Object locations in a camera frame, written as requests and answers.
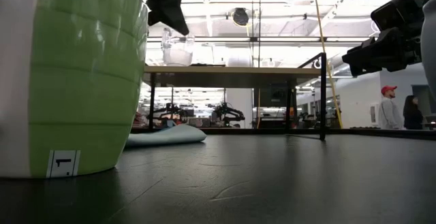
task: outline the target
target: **green plastic container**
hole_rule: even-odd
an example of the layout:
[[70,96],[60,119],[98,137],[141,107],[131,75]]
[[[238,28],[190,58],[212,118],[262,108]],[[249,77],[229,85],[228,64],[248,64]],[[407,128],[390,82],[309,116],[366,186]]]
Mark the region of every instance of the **green plastic container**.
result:
[[115,166],[144,71],[142,0],[5,0],[0,10],[0,177]]

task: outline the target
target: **table leg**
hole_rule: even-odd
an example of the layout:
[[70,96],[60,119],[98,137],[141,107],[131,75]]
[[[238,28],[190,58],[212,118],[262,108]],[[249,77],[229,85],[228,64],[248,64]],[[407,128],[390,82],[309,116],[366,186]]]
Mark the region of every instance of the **table leg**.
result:
[[171,87],[171,121],[173,121],[174,116],[174,87]]
[[326,139],[326,73],[327,73],[327,56],[321,54],[321,126],[320,140]]
[[298,128],[298,110],[297,110],[297,90],[295,89],[296,82],[292,83],[292,107],[294,108],[294,124]]
[[285,120],[285,131],[288,132],[290,129],[290,117],[291,117],[291,82],[286,82],[287,88],[286,88],[286,120]]
[[153,129],[153,117],[154,117],[154,110],[155,110],[155,87],[156,87],[156,74],[151,73],[150,74],[150,85],[151,85],[151,94],[150,94],[150,113],[149,113],[149,129]]

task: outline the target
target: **black mat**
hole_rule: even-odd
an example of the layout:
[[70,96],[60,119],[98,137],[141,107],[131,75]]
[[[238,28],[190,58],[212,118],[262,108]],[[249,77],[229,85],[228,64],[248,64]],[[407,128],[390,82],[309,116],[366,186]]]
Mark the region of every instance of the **black mat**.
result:
[[0,180],[0,223],[435,223],[436,143],[209,136],[115,170]]

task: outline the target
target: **gray shirt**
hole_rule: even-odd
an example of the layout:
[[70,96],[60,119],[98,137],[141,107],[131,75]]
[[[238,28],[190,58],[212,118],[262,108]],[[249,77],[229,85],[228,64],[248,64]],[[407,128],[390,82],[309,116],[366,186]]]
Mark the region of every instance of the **gray shirt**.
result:
[[382,129],[402,129],[403,118],[398,111],[396,104],[386,97],[379,107],[379,126]]

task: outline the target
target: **desk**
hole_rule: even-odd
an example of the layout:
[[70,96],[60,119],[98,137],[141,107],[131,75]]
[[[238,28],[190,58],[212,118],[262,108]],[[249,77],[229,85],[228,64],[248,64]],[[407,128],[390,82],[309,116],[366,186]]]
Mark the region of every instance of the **desk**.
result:
[[[309,68],[253,68],[253,67],[160,67],[146,66],[143,81],[151,86],[150,117],[153,117],[155,87],[213,87],[213,88],[266,88],[271,84],[287,84],[286,126],[290,129],[290,104],[293,93],[296,109],[295,86],[321,76],[321,114],[326,111],[326,55],[320,53],[321,69]],[[322,119],[320,137],[325,138],[325,117]]]
[[435,130],[435,128],[436,128],[436,124],[432,124],[432,123],[425,123],[425,124],[423,124],[424,125],[424,128],[429,128],[429,130]]
[[151,74],[156,83],[174,87],[208,88],[265,88],[270,84],[293,81],[301,84],[321,75],[320,69],[309,68],[253,68],[253,67],[155,67],[144,69],[145,82],[151,85]]

